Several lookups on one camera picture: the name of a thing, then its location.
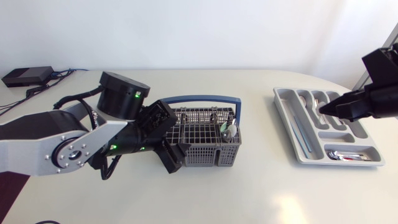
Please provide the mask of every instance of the gray plastic basket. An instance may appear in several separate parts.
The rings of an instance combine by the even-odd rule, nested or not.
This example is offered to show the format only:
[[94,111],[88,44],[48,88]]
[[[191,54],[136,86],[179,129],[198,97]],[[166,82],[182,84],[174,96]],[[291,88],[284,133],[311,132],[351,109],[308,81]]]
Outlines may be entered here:
[[191,147],[186,151],[187,167],[232,166],[241,145],[241,133],[238,132],[231,142],[221,140],[220,127],[227,125],[236,118],[239,124],[241,100],[227,96],[178,96],[162,99],[166,103],[186,101],[219,101],[234,103],[236,114],[232,108],[175,108],[178,121],[167,131],[166,138],[171,144],[187,143]]

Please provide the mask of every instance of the cutlery tray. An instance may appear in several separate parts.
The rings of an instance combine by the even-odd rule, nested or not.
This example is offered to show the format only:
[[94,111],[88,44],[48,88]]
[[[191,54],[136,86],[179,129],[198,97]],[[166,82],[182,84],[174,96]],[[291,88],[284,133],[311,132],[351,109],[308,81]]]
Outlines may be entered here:
[[[383,166],[384,159],[360,121],[319,114],[318,105],[340,96],[335,91],[274,88],[274,103],[302,164]],[[359,154],[366,161],[334,160],[328,153]]]

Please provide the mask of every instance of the metal utensil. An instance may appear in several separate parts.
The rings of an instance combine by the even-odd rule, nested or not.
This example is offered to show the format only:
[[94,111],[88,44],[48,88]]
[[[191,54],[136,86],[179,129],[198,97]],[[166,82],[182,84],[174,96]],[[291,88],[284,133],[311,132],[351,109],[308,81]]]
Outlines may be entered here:
[[315,99],[315,110],[317,111],[317,115],[318,115],[319,117],[321,117],[321,119],[323,120],[323,122],[325,122],[325,124],[328,124],[328,121],[326,120],[325,115],[324,115],[324,114],[321,114],[321,113],[319,112],[319,107],[321,107],[321,105],[319,104],[318,99]]
[[371,161],[367,156],[355,152],[338,152],[336,150],[330,150],[327,152],[327,155],[330,159],[341,161]]

